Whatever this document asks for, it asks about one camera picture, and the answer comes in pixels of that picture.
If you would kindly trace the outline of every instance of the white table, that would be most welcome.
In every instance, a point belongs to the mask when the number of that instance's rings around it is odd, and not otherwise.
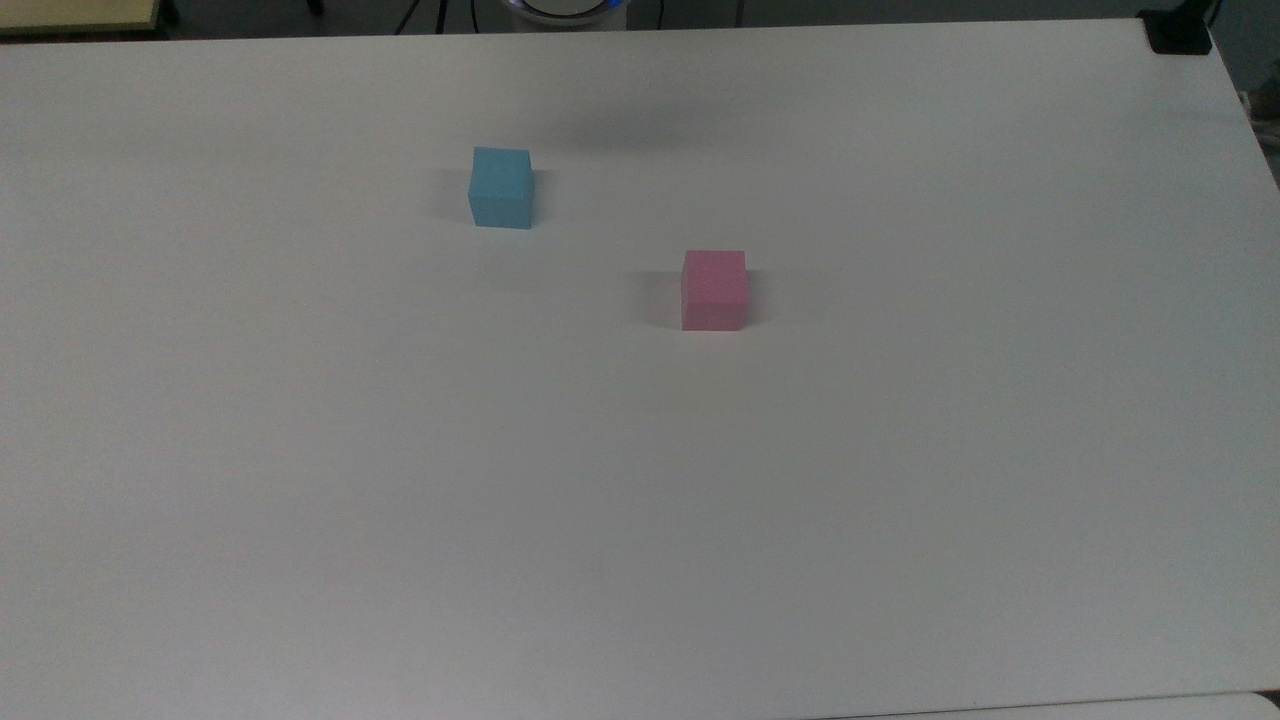
[[[13,717],[1280,685],[1280,197],[1217,56],[1107,20],[0,81]],[[534,231],[470,225],[474,145],[532,151]],[[686,249],[746,250],[750,328],[673,329]]]

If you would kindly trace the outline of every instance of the white device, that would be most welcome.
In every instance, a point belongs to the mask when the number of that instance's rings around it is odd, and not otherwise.
[[[631,0],[502,0],[517,32],[626,29]]]

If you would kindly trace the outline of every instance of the foam block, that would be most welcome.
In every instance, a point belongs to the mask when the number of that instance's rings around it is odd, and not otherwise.
[[[527,150],[476,147],[471,160],[471,218],[486,228],[534,227],[534,165]]]
[[[686,331],[740,331],[746,323],[746,252],[690,250],[680,275],[681,327]]]

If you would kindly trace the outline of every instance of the pink cube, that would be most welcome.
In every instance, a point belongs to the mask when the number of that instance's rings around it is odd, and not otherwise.
[[[681,327],[740,331],[746,322],[746,252],[690,250],[680,277]]]

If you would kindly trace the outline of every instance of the blue cube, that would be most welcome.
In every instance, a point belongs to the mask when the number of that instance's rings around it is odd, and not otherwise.
[[[534,227],[534,165],[529,151],[476,147],[467,200],[477,225]]]

